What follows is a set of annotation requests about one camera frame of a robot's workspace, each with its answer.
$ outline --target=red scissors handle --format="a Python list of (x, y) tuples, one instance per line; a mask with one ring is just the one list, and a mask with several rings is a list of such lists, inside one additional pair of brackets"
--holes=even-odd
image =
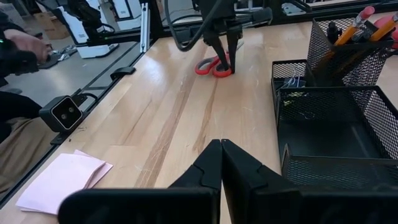
[(224, 78), (224, 77), (228, 77), (232, 74), (232, 70), (231, 68), (229, 68), (228, 70), (224, 70), (224, 66), (219, 63), (216, 66), (214, 66), (213, 68), (213, 75), (217, 78)]
[(220, 59), (217, 56), (203, 59), (197, 63), (195, 72), (198, 75), (207, 75), (210, 73), (210, 70), (218, 64), (218, 62), (220, 62)]

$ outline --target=cable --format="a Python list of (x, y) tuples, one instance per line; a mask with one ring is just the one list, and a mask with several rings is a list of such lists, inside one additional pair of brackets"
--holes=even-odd
[(94, 101), (98, 101), (98, 97), (92, 93), (81, 93), (81, 95), (90, 96), (90, 97), (94, 98)]
[(108, 24), (103, 24), (103, 23), (101, 23), (101, 25), (102, 25), (102, 26), (105, 26), (105, 27), (107, 27), (107, 28), (110, 28), (110, 29), (111, 29), (110, 32), (114, 33), (114, 28), (113, 28), (113, 26), (108, 25)]
[(182, 44), (180, 44), (178, 42), (177, 34), (175, 33), (175, 30), (174, 30), (174, 27), (172, 24), (172, 20), (170, 18), (169, 0), (164, 1), (166, 20), (169, 23), (170, 32), (172, 33), (175, 45), (177, 46), (177, 48), (179, 50), (181, 50), (182, 52), (187, 52), (192, 49), (192, 47), (196, 44), (196, 42), (198, 42), (199, 38), (201, 37), (201, 35), (205, 31), (205, 29), (210, 25), (210, 21), (212, 20), (215, 12), (220, 8), (222, 2), (223, 2), (223, 0), (216, 1), (213, 8), (211, 8), (209, 14), (207, 15), (206, 19), (203, 21), (203, 24), (200, 26), (198, 32), (193, 36), (192, 40), (186, 46), (183, 46)]
[(192, 14), (192, 15), (181, 16), (181, 17), (178, 17), (178, 18), (174, 19), (174, 20), (172, 21), (172, 24), (174, 24), (175, 22), (180, 21), (180, 20), (182, 20), (182, 19), (193, 18), (193, 17), (201, 17), (201, 15), (194, 15), (194, 14)]

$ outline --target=pink paper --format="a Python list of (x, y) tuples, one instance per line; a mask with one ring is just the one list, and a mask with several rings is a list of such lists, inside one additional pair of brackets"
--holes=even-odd
[[(75, 149), (74, 154), (76, 154), (76, 155), (81, 155), (81, 156), (92, 157), (91, 155), (85, 154), (84, 152), (82, 152), (82, 151), (80, 151), (80, 150), (78, 150), (78, 149)], [(104, 165), (103, 167), (101, 167), (100, 169), (98, 169), (98, 170), (94, 173), (94, 176), (93, 176), (93, 178), (91, 179), (90, 183), (88, 184), (87, 188), (89, 188), (89, 189), (90, 189), (90, 188), (93, 188), (94, 185), (96, 185), (96, 183), (98, 183), (98, 182), (105, 176), (105, 174), (108, 173), (109, 170), (112, 169), (112, 167), (113, 167), (112, 164), (109, 164), (109, 163), (106, 162), (105, 165)]]
[(25, 189), (16, 205), (56, 215), (62, 201), (96, 180), (94, 173), (104, 165), (93, 157), (62, 153)]

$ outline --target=wooden table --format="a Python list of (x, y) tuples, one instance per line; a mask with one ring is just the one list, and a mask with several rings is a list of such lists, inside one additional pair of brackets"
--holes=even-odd
[[(271, 63), (307, 57), (311, 23), (244, 31), (236, 74), (217, 79), (193, 68), (212, 49), (199, 41), (183, 53), (171, 38), (158, 40), (80, 127), (0, 211), (0, 223), (56, 223), (54, 216), (21, 212), (25, 188), (60, 153), (80, 149), (114, 167), (98, 188), (168, 187), (212, 139), (227, 138), (280, 173), (271, 95)], [(398, 105), (397, 58), (379, 83)], [(230, 223), (224, 195), (221, 222)]]

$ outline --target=mesh pencil holder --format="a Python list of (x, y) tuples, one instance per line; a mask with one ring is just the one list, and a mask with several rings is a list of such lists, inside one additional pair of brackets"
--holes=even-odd
[(378, 86), (273, 90), (286, 179), (314, 189), (398, 186), (398, 112)]
[[(316, 86), (376, 84), (393, 45), (392, 39), (334, 46), (326, 36), (330, 22), (334, 22), (337, 28), (344, 31), (356, 16), (357, 14), (347, 14), (344, 19), (332, 20), (332, 17), (313, 19), (307, 60), (315, 77)], [(359, 36), (363, 32), (373, 34), (376, 30), (371, 22), (366, 21), (354, 36)]]

